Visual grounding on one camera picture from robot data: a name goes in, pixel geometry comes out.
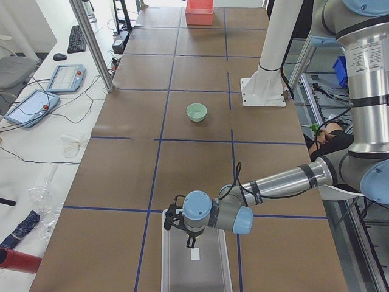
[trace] chair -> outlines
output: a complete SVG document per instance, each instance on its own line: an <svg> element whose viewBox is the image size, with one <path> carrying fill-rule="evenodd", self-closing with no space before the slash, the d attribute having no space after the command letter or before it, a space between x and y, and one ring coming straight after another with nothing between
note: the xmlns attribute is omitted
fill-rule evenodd
<svg viewBox="0 0 389 292"><path fill-rule="evenodd" d="M10 41L12 37L0 35L0 40ZM0 48L10 53L10 56L0 59L0 94L11 96L13 100L8 100L11 103L16 100L38 62L26 57L18 57L1 44Z"/></svg>

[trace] keyboard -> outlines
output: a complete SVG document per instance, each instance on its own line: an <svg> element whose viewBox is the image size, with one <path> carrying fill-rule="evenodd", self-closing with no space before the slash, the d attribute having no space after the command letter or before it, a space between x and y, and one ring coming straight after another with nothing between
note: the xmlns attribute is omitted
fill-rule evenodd
<svg viewBox="0 0 389 292"><path fill-rule="evenodd" d="M71 35L69 36L69 46L67 47L68 53L85 52L86 42L83 32L80 26L73 26Z"/></svg>

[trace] sticker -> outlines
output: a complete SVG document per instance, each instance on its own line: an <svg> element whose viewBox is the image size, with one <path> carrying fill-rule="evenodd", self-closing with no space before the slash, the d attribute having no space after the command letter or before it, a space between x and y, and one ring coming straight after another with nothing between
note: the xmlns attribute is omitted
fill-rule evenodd
<svg viewBox="0 0 389 292"><path fill-rule="evenodd" d="M190 249L190 260L200 260L200 249L191 248Z"/></svg>
<svg viewBox="0 0 389 292"><path fill-rule="evenodd" d="M374 41L346 51L347 75L355 76L386 68L383 51L388 49L387 40Z"/></svg>
<svg viewBox="0 0 389 292"><path fill-rule="evenodd" d="M114 43L114 46L120 46L120 45L122 45L122 43L123 43L123 40L116 40Z"/></svg>
<svg viewBox="0 0 389 292"><path fill-rule="evenodd" d="M382 52L384 53L385 71L389 71L389 38L382 40Z"/></svg>

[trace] screen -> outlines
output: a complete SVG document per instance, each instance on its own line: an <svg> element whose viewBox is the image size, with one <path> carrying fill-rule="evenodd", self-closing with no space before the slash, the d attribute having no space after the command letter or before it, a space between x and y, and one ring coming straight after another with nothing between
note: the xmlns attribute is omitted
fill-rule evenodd
<svg viewBox="0 0 389 292"><path fill-rule="evenodd" d="M50 89L68 89L72 87L78 66L59 67Z"/></svg>
<svg viewBox="0 0 389 292"><path fill-rule="evenodd" d="M26 123L30 119L36 119L36 114L44 114L43 106L49 105L49 99L52 100L50 94L37 91L33 96L29 97L25 102L22 102L8 116L20 123Z"/></svg>

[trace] white table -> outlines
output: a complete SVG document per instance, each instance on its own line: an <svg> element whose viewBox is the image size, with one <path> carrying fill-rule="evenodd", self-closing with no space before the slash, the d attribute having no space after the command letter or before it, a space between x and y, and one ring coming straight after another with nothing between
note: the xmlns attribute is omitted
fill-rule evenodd
<svg viewBox="0 0 389 292"><path fill-rule="evenodd" d="M106 64L109 64L112 58L112 31L107 27L107 21L112 18L109 7L96 7L97 24L92 24L96 39L100 45ZM67 54L67 45L71 26L63 29L62 38L58 39L57 44L51 50L45 61L34 75L36 80L51 78L54 69L59 64L83 64L86 67L86 76L80 89L74 94L61 95L60 104L67 103L83 92L98 76L98 70L92 59L92 55L87 47L86 52L76 54ZM65 61L53 61L55 53L64 53L67 55ZM20 94L18 101L21 101L33 90L40 88L38 84L26 87ZM84 149L76 157L68 159L63 157L62 135L73 137L91 135L91 130L95 125L97 117L103 106L106 97L106 90L102 80L99 78L93 87L88 91L90 97L94 100L91 111L78 124L72 124L64 117L51 116L45 117L39 124L31 129L18 128L5 133L0 133L3 142L1 147L10 152L20 155L26 160L34 161L71 161L80 162L84 154ZM83 94L72 103L61 107L55 113L63 114L70 120L80 120L91 104L91 100ZM2 120L0 128L11 125L10 122ZM16 226L25 219L31 210L33 203L29 200L28 189L42 186L47 178L53 175L50 185L52 186L52 196L55 198L57 210L61 209L61 204L65 200L70 186L73 182L78 165L66 164L34 164L26 163L13 155L10 155L0 149L0 197L9 200L15 200L16 206L10 207L0 204L0 242L11 233ZM41 222L28 234L20 244L15 248L17 251L25 252L42 257L49 238L45 237L45 228L42 223L47 223L49 219L42 218ZM28 291L35 274L27 274L0 269L0 290L12 292Z"/></svg>

